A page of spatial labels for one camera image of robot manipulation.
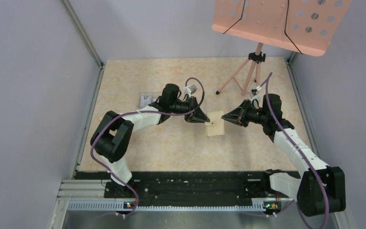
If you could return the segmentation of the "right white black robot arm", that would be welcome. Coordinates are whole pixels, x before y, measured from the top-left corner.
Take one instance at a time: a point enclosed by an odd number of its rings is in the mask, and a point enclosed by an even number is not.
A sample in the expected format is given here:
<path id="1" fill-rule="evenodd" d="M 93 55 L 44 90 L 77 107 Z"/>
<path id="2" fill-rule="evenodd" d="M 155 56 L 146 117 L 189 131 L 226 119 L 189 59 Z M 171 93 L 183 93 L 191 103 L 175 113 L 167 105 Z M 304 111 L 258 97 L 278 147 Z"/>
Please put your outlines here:
<path id="1" fill-rule="evenodd" d="M 260 184 L 261 192 L 272 197 L 277 192 L 292 198 L 308 217 L 344 211 L 346 208 L 345 174 L 340 167 L 331 167 L 307 146 L 295 127 L 282 117 L 282 101 L 277 94 L 263 96 L 262 107 L 253 101 L 243 102 L 222 119 L 247 127 L 259 124 L 270 140 L 279 146 L 296 167 L 299 178 L 282 170 L 267 170 Z"/>

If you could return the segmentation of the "clear acrylic card box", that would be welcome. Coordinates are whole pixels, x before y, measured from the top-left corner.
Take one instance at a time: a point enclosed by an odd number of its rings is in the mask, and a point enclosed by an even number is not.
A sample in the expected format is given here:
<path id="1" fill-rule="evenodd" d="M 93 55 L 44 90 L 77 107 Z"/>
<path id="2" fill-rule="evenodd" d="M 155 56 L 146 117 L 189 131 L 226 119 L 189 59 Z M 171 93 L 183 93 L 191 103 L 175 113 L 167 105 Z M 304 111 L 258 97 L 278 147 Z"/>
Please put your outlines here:
<path id="1" fill-rule="evenodd" d="M 138 108 L 144 108 L 149 104 L 156 102 L 158 97 L 161 96 L 161 92 L 139 92 L 138 93 Z"/>

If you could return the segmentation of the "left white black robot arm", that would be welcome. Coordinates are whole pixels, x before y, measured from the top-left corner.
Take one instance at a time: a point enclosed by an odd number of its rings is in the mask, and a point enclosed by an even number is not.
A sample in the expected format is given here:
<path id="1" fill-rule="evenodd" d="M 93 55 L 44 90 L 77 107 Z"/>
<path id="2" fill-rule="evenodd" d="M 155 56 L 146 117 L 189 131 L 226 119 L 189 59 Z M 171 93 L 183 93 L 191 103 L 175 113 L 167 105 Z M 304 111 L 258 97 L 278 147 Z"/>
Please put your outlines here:
<path id="1" fill-rule="evenodd" d="M 93 150 L 104 160 L 105 168 L 116 182 L 115 190 L 120 196 L 128 197 L 133 193 L 134 185 L 130 181 L 129 170 L 124 155 L 127 152 L 132 133 L 152 125 L 160 125 L 171 116 L 183 116 L 188 123 L 208 123 L 210 119 L 201 110 L 201 102 L 191 95 L 196 86 L 186 87 L 183 100 L 179 99 L 179 86 L 168 83 L 161 95 L 144 108 L 124 114 L 108 111 L 96 131 L 90 144 Z"/>

